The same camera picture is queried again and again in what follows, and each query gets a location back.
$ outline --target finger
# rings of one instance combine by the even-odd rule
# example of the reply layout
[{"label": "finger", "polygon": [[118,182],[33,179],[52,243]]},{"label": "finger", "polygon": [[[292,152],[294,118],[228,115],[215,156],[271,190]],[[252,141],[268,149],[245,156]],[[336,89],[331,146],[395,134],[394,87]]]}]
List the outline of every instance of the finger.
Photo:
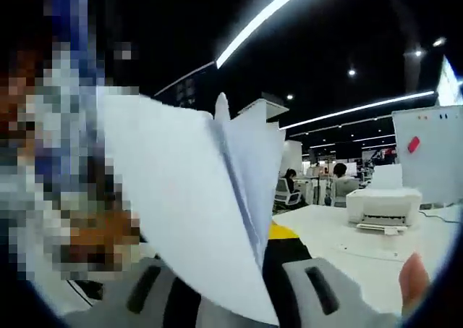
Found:
[{"label": "finger", "polygon": [[399,284],[402,313],[406,314],[420,302],[430,284],[428,273],[417,253],[413,253],[402,267]]}]

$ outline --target seated person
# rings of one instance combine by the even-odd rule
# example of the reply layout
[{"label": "seated person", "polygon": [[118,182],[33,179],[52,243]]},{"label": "seated person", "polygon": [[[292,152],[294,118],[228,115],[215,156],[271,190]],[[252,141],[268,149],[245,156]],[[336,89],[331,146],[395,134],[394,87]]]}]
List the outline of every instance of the seated person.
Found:
[{"label": "seated person", "polygon": [[294,190],[294,181],[293,179],[296,177],[296,171],[293,169],[288,169],[286,171],[286,174],[284,174],[283,178],[286,180],[288,183],[288,188],[290,193],[295,193],[296,190]]},{"label": "seated person", "polygon": [[334,198],[336,207],[346,207],[346,202],[336,202],[336,198],[346,198],[346,195],[353,192],[356,189],[359,189],[358,181],[350,176],[346,176],[347,167],[342,163],[338,163],[333,168],[333,173],[337,177],[337,180],[334,182]]}]

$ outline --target black slot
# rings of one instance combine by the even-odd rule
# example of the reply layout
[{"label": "black slot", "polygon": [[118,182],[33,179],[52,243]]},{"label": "black slot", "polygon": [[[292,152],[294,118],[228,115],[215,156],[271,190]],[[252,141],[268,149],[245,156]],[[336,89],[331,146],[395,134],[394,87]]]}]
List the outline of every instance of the black slot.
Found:
[{"label": "black slot", "polygon": [[127,301],[127,309],[129,311],[134,314],[142,312],[148,293],[153,287],[160,272],[161,268],[157,266],[150,266],[145,270]]},{"label": "black slot", "polygon": [[312,282],[313,287],[320,301],[321,308],[325,315],[331,315],[333,312],[338,311],[339,302],[334,295],[333,290],[327,283],[325,277],[321,273],[319,268],[310,268],[305,271],[309,280]]}]

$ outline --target office chair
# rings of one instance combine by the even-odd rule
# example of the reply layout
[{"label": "office chair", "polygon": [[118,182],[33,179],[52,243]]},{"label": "office chair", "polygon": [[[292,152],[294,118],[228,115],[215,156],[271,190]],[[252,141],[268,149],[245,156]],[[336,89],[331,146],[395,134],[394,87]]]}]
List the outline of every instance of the office chair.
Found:
[{"label": "office chair", "polygon": [[280,178],[276,184],[275,201],[284,203],[286,206],[296,205],[301,201],[301,192],[290,193],[288,182]]}]

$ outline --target paper sheet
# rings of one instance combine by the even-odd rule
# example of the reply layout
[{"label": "paper sheet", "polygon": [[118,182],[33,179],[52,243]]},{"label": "paper sheet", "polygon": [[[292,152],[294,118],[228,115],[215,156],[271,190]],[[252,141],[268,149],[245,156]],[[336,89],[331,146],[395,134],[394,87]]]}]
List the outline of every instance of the paper sheet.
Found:
[{"label": "paper sheet", "polygon": [[148,242],[201,295],[278,324],[211,115],[134,95],[97,100],[106,155]]},{"label": "paper sheet", "polygon": [[266,123],[265,102],[221,126],[227,147],[225,155],[231,164],[229,171],[238,185],[235,193],[243,201],[243,221],[256,262],[262,267],[285,132]]}]

